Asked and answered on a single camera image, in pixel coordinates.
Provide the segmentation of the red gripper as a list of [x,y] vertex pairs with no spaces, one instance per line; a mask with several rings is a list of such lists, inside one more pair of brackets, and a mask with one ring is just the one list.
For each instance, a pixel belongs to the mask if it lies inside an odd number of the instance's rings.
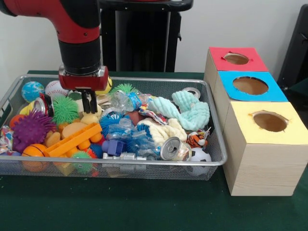
[[[59,68],[59,81],[63,89],[67,90],[82,90],[82,104],[85,113],[95,114],[97,109],[97,98],[95,91],[105,90],[108,85],[108,68],[107,66],[101,66],[100,69],[88,75],[73,75],[64,69],[61,65]],[[88,93],[86,90],[90,90],[91,101],[88,100]]]

